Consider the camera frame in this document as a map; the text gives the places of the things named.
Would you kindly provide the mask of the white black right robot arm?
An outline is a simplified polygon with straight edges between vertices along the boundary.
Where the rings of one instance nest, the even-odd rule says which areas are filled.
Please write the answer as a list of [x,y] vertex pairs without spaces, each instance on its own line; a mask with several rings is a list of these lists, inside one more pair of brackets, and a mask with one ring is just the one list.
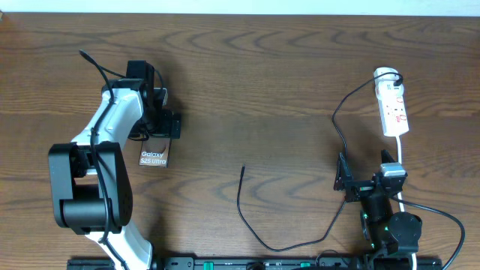
[[418,269],[422,219],[406,211],[393,211],[390,200],[403,190],[407,172],[386,150],[379,171],[370,180],[355,180],[340,153],[334,189],[345,193],[347,203],[361,203],[361,225],[372,251],[358,259],[360,269]]

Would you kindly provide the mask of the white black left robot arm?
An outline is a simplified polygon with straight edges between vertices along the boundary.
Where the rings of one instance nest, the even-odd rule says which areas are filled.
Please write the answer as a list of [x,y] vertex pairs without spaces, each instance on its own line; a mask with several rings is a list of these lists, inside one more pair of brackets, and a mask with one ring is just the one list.
[[132,220],[133,191],[125,143],[141,142],[139,165],[166,168],[181,117],[164,109],[165,87],[144,79],[116,79],[97,112],[70,142],[48,153],[55,222],[96,242],[111,269],[160,269],[154,245]]

